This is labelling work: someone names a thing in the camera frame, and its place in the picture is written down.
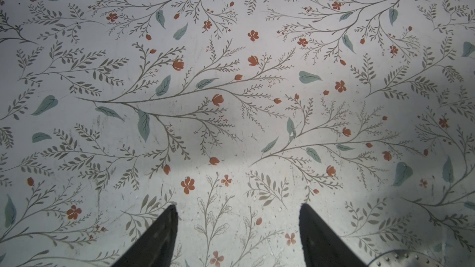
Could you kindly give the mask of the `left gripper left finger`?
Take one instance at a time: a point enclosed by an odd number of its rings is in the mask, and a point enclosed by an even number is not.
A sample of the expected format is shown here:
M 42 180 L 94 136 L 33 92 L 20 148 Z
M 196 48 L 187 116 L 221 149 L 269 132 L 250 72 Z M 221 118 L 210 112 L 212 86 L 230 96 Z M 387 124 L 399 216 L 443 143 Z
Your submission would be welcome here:
M 170 205 L 113 267 L 170 267 L 178 234 L 178 212 Z

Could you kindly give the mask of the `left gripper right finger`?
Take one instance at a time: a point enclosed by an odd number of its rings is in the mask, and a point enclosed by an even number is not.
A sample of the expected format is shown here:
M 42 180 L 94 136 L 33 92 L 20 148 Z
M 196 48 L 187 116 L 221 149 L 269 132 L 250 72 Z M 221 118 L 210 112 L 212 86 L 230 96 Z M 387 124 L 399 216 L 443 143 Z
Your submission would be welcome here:
M 299 230 L 304 261 L 308 267 L 366 267 L 306 203 L 299 211 Z

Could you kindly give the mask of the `perforated metal ring disc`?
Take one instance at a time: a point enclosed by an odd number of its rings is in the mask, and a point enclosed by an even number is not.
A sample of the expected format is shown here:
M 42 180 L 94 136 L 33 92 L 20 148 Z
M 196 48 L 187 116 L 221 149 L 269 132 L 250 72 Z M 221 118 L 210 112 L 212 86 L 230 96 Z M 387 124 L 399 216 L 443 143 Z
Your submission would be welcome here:
M 368 267 L 444 267 L 437 260 L 411 250 L 392 250 L 374 258 Z

